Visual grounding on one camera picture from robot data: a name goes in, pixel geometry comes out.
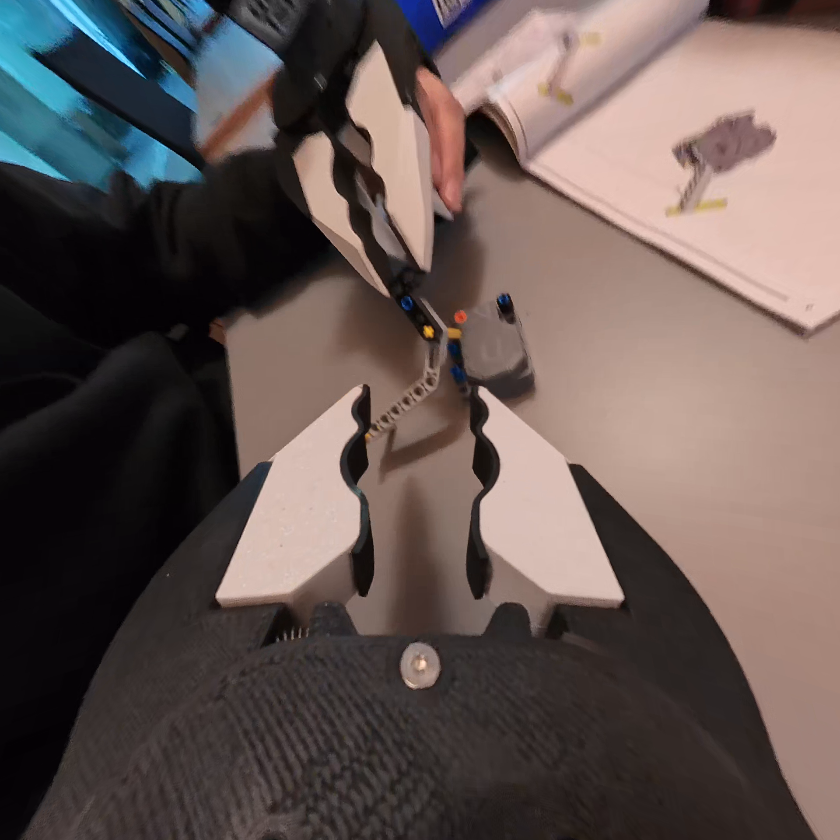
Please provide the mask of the open instruction booklet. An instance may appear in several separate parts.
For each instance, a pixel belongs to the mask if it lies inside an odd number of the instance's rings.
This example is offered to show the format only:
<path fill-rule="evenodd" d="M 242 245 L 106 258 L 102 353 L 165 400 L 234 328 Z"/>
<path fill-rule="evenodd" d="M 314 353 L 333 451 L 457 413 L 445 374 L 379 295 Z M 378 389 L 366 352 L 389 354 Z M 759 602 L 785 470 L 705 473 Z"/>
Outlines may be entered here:
<path fill-rule="evenodd" d="M 537 7 L 459 72 L 521 168 L 804 333 L 839 312 L 838 25 Z"/>

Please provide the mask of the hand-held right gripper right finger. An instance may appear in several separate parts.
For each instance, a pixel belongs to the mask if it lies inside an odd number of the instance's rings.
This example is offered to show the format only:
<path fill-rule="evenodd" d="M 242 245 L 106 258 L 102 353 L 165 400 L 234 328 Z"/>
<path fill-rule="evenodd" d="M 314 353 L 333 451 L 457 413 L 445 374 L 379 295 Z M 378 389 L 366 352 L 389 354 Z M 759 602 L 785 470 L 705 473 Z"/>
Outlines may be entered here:
<path fill-rule="evenodd" d="M 480 483 L 471 504 L 467 582 L 498 606 L 620 606 L 625 595 L 571 466 L 484 386 L 469 399 Z"/>

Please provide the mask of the person's left forearm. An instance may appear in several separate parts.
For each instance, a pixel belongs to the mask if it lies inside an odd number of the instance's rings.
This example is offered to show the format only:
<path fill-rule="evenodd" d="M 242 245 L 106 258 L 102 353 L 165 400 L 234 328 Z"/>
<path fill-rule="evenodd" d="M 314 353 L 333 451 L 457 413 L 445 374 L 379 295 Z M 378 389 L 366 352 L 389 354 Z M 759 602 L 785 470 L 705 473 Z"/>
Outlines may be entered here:
<path fill-rule="evenodd" d="M 328 250 L 282 191 L 268 151 L 228 158 L 200 182 L 141 188 L 117 176 L 98 216 L 87 307 L 113 334 L 207 327 L 261 302 Z"/>

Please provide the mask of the person's black clothing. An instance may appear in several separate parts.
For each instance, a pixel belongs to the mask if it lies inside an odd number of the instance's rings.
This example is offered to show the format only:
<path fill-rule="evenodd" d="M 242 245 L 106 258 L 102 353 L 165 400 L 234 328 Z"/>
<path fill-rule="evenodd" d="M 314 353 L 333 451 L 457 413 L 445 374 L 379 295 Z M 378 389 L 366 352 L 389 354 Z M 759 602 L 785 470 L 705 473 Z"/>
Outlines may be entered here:
<path fill-rule="evenodd" d="M 90 314 L 109 189 L 2 164 L 2 838 L 147 584 L 238 483 L 223 345 Z"/>

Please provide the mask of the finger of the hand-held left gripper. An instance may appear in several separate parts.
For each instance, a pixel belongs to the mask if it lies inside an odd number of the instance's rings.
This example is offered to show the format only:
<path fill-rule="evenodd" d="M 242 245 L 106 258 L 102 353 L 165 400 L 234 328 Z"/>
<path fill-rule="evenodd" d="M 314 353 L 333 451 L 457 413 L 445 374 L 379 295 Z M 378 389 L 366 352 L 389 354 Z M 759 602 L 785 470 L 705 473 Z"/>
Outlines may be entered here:
<path fill-rule="evenodd" d="M 391 256 L 378 241 L 361 201 L 355 164 L 323 132 L 306 137 L 292 156 L 310 219 L 350 266 L 384 297 L 395 280 Z"/>
<path fill-rule="evenodd" d="M 416 267 L 427 272 L 434 252 L 428 133 L 414 107 L 401 99 L 381 44 L 372 43 L 360 58 L 345 105 L 353 125 L 369 139 L 384 210 Z"/>

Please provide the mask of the grey desk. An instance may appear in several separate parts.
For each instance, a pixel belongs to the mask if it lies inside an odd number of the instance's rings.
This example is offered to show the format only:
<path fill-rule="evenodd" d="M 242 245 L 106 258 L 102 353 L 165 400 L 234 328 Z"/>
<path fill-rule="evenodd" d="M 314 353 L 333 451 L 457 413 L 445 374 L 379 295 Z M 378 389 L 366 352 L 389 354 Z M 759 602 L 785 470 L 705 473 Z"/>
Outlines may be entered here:
<path fill-rule="evenodd" d="M 677 562 L 813 831 L 838 838 L 838 323 L 800 337 L 525 176 L 489 122 L 471 133 L 480 157 L 430 301 L 448 319 L 512 295 L 536 373 L 512 407 Z M 227 351 L 243 474 L 352 386 L 375 415 L 423 367 L 404 317 L 336 258 L 232 322 Z M 482 629 L 465 575 L 480 484 L 450 376 L 369 452 L 375 578 L 349 604 L 356 626 Z"/>

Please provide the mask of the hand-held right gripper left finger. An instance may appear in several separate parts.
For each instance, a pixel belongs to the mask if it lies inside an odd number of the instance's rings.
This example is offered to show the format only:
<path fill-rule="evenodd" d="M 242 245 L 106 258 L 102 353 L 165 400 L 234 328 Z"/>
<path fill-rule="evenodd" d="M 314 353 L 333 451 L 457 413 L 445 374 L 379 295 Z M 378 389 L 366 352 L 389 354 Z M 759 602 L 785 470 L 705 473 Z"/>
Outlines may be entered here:
<path fill-rule="evenodd" d="M 357 385 L 274 454 L 217 588 L 221 607 L 314 607 L 374 578 L 367 470 L 371 393 Z"/>

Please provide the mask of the grey toy brick beam assembly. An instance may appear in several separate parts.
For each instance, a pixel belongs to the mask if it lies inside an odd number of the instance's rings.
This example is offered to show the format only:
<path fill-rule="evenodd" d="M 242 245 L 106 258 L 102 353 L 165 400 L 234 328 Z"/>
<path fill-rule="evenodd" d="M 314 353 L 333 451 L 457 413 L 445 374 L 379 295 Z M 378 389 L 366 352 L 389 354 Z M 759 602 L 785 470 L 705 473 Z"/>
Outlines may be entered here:
<path fill-rule="evenodd" d="M 406 414 L 436 392 L 441 371 L 448 359 L 449 345 L 460 337 L 459 330 L 445 325 L 419 293 L 421 278 L 421 272 L 406 266 L 395 273 L 387 288 L 396 306 L 406 316 L 423 342 L 425 348 L 423 372 L 378 419 L 369 425 L 365 436 L 367 443 L 392 432 Z"/>

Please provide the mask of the grey toy motor block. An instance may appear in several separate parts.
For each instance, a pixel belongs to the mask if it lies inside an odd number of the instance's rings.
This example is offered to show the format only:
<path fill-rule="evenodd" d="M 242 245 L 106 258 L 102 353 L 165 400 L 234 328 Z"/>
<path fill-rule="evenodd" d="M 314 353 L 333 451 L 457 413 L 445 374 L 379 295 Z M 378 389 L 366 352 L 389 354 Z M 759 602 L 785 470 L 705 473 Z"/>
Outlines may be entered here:
<path fill-rule="evenodd" d="M 531 355 L 508 292 L 455 312 L 448 357 L 449 372 L 463 394 L 482 386 L 502 401 L 515 401 L 534 390 Z"/>

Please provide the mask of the dark metal bar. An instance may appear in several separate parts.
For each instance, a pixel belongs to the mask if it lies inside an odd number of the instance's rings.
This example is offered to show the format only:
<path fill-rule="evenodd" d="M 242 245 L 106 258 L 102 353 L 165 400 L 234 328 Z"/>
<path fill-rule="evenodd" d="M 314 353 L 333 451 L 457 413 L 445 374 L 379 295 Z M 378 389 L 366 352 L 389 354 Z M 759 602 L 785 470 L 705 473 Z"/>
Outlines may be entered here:
<path fill-rule="evenodd" d="M 80 30 L 34 52 L 37 61 L 84 97 L 160 142 L 197 170 L 205 161 L 193 142 L 193 111 Z"/>

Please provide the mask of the person's left hand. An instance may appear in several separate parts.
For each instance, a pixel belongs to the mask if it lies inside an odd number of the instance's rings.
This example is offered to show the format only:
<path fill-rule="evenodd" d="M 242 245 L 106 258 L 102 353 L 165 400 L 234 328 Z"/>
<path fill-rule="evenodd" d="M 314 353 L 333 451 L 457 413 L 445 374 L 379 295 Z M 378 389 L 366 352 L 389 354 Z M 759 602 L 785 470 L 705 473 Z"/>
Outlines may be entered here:
<path fill-rule="evenodd" d="M 416 71 L 416 100 L 427 127 L 432 179 L 451 214 L 463 207 L 466 117 L 447 86 L 425 66 Z"/>

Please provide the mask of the blue bin with white sticker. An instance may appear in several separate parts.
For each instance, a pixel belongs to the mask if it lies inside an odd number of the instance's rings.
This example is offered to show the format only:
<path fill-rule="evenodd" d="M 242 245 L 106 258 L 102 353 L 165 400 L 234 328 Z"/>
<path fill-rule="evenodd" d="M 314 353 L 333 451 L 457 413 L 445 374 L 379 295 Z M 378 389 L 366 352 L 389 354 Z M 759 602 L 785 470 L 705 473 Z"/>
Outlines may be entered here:
<path fill-rule="evenodd" d="M 400 1 L 408 23 L 428 53 L 434 53 L 456 32 L 498 1 Z"/>

